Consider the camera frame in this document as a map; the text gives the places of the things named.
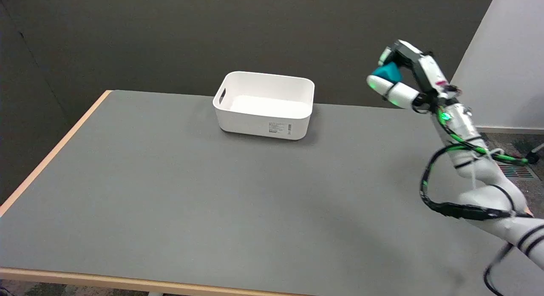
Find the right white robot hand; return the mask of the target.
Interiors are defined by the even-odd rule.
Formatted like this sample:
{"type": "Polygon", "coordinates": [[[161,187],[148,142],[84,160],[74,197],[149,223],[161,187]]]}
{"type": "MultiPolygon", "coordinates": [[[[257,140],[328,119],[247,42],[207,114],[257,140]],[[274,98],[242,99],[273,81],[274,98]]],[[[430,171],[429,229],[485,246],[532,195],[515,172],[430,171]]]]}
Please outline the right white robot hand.
{"type": "Polygon", "coordinates": [[[449,83],[431,51],[422,52],[403,40],[383,50],[366,82],[383,100],[422,114],[458,103],[461,93],[449,83]]]}

